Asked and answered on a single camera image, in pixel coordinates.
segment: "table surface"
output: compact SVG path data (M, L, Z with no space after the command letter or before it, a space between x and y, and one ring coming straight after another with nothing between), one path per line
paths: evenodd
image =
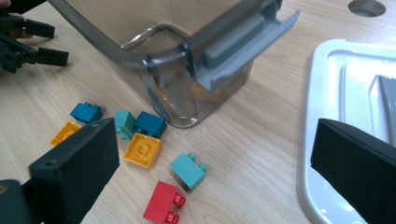
M185 193L179 223L309 223L297 195L297 161L306 68L329 39L396 46L396 2L376 18L351 13L349 1L285 0L278 17L301 11L295 26L254 62L247 84L197 127L168 127L151 169L120 160L83 223L148 223L142 218L158 180L178 186L169 163L193 152L207 167L204 182ZM26 43L70 52L66 67L25 64L0 72L0 179L29 179L27 167L51 149L50 140L79 102L104 117L127 109L154 113L149 97L120 78L125 69L95 49L49 4L24 15L56 27L55 38ZM127 143L119 139L119 153Z

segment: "white plastic tray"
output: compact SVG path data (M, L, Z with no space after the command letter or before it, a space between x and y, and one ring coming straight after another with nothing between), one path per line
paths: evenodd
M379 76L396 78L396 48L335 39L314 52L305 83L298 164L300 202L313 223L366 223L311 168L310 159L320 118L343 121L389 141Z

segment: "transparent plastic container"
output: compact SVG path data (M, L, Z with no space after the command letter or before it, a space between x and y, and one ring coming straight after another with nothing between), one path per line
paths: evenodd
M278 21L281 0L49 2L108 58L133 68L177 128L198 124L240 89L254 58L298 17Z

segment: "red lego brick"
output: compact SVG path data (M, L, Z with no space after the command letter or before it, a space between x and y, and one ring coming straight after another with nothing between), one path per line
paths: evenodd
M156 224L177 224L177 210L186 202L186 198L175 186L158 181L148 202L143 218Z

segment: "blue lego brick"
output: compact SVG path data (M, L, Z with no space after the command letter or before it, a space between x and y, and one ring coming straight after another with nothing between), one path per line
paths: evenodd
M102 118L103 114L101 107L98 105L91 105L88 102L85 104L78 103L70 115L76 120L83 123L91 123Z
M196 189L205 179L206 167L203 164L197 165L192 153L188 155L181 153L172 161L171 168L190 190Z
M114 115L116 133L124 140L131 140L134 136L134 116L128 110L117 110Z
M161 138L167 125L164 119L142 111L134 122L134 127L137 133Z

